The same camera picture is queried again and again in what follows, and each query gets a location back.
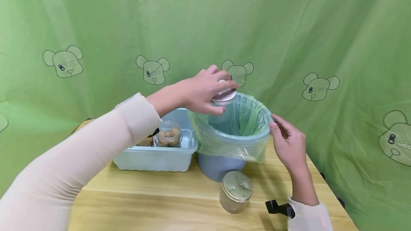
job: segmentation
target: glass jar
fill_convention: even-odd
[[[163,121],[154,141],[157,147],[180,147],[181,127],[172,120]]]
[[[243,212],[253,194],[251,180],[239,171],[230,171],[224,176],[221,184],[221,206],[231,214]]]
[[[232,117],[234,111],[235,98],[237,90],[228,89],[221,91],[211,99],[211,104],[214,106],[224,106],[225,112],[220,115],[209,115],[208,124],[222,133],[231,135],[232,133]]]

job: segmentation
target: pink sleeve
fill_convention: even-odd
[[[308,206],[288,198],[288,203],[295,212],[295,217],[288,220],[289,231],[333,231],[327,208],[321,202]]]
[[[154,107],[136,94],[39,156],[1,198],[0,230],[66,231],[81,189],[160,122]]]

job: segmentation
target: trash can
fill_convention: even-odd
[[[236,93],[222,116],[189,112],[199,142],[198,165],[209,179],[221,182],[247,161],[262,163],[270,137],[270,111],[253,96]]]

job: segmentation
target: green backdrop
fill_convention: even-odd
[[[81,121],[216,64],[306,133],[360,230],[408,230],[410,3],[0,0],[0,193]]]

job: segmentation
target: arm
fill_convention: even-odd
[[[288,220],[288,229],[332,231],[327,208],[318,201],[313,178],[306,164],[305,135],[283,118],[276,115],[272,117],[276,120],[276,123],[270,123],[274,148],[287,168],[293,186],[293,195],[288,202],[294,209],[295,217]]]
[[[160,117],[178,107],[221,115],[224,108],[210,100],[238,87],[229,79],[211,66],[147,98],[136,94],[60,142],[20,172],[1,198],[0,230],[67,230],[77,194],[115,155],[152,134]]]
[[[293,207],[295,217],[288,220],[289,230],[332,231],[330,216],[325,205],[318,201],[308,167],[290,172],[290,177],[293,196],[288,203]]]
[[[17,176],[1,199],[0,230],[67,230],[81,189],[159,124],[155,108],[137,94],[51,148]]]

